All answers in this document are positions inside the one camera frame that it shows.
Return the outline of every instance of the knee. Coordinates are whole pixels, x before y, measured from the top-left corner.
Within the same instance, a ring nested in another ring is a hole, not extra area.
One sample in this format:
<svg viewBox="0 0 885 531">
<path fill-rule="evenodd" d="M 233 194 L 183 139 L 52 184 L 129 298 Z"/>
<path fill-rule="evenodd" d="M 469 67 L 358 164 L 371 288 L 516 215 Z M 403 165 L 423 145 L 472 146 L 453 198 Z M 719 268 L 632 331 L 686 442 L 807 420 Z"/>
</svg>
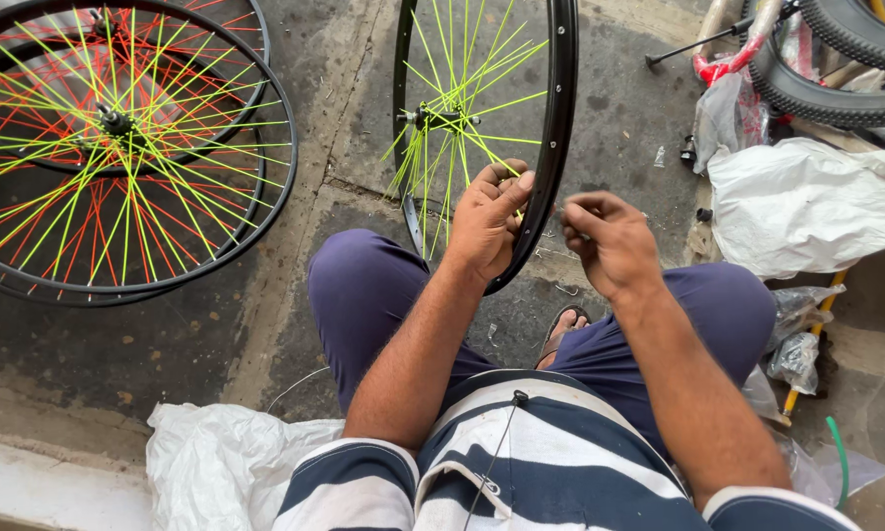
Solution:
<svg viewBox="0 0 885 531">
<path fill-rule="evenodd" d="M 758 335 L 766 333 L 769 337 L 777 307 L 770 290 L 746 268 L 715 262 L 673 269 L 666 271 L 665 276 L 672 276 L 674 283 L 669 284 L 673 291 L 677 287 L 684 294 L 696 293 L 688 298 L 699 310 L 723 315 L 737 323 L 747 322 L 751 330 L 759 331 Z"/>
<path fill-rule="evenodd" d="M 308 286 L 354 277 L 354 270 L 379 252 L 383 238 L 367 229 L 350 229 L 328 237 L 308 263 Z"/>
</svg>

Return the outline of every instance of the black rubber cap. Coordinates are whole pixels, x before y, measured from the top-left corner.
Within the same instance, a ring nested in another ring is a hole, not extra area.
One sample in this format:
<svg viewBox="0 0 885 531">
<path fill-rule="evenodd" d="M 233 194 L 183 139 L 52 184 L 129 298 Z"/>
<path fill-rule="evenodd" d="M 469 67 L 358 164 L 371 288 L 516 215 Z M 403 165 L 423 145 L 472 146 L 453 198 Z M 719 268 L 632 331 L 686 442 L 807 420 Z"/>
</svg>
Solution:
<svg viewBox="0 0 885 531">
<path fill-rule="evenodd" d="M 702 223 L 706 221 L 711 221 L 714 217 L 714 211 L 709 209 L 698 209 L 695 211 L 695 219 L 701 221 Z"/>
</svg>

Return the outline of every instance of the wheel hub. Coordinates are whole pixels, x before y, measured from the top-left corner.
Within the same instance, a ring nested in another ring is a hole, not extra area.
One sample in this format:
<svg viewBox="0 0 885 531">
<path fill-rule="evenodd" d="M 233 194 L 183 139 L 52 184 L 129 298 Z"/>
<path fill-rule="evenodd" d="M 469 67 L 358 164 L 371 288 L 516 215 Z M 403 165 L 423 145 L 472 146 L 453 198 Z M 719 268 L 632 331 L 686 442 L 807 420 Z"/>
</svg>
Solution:
<svg viewBox="0 0 885 531">
<path fill-rule="evenodd" d="M 451 112 L 437 113 L 430 110 L 425 102 L 421 103 L 414 113 L 396 115 L 396 120 L 413 124 L 416 128 L 422 128 L 428 124 L 431 129 L 445 127 L 456 133 L 465 130 L 469 124 L 477 126 L 482 123 L 482 119 L 478 116 L 466 116 L 462 113 L 460 106 L 456 106 L 455 110 Z"/>
</svg>

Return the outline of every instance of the navy and white striped shirt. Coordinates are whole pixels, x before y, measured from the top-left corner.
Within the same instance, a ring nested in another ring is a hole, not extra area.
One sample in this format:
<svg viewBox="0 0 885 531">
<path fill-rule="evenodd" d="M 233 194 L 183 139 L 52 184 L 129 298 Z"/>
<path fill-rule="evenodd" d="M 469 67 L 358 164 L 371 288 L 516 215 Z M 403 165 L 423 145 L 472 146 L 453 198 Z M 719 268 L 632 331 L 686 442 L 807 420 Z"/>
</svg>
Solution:
<svg viewBox="0 0 885 531">
<path fill-rule="evenodd" d="M 530 398 L 508 424 L 515 389 Z M 389 442 L 362 439 L 307 455 L 273 531 L 461 530 L 489 466 L 469 529 L 859 529 L 838 511 L 783 489 L 722 489 L 699 514 L 636 429 L 561 374 L 479 374 L 450 389 L 442 411 L 415 460 Z"/>
</svg>

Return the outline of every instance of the man's right hand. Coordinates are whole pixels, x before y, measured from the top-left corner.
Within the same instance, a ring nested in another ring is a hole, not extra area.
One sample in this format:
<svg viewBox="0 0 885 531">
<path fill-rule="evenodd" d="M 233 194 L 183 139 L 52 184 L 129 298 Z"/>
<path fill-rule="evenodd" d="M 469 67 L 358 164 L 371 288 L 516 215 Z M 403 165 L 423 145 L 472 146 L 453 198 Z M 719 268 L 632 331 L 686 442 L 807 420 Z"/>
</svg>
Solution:
<svg viewBox="0 0 885 531">
<path fill-rule="evenodd" d="M 567 248 L 590 284 L 615 307 L 667 289 L 645 214 L 609 192 L 570 196 L 560 217 Z"/>
</svg>

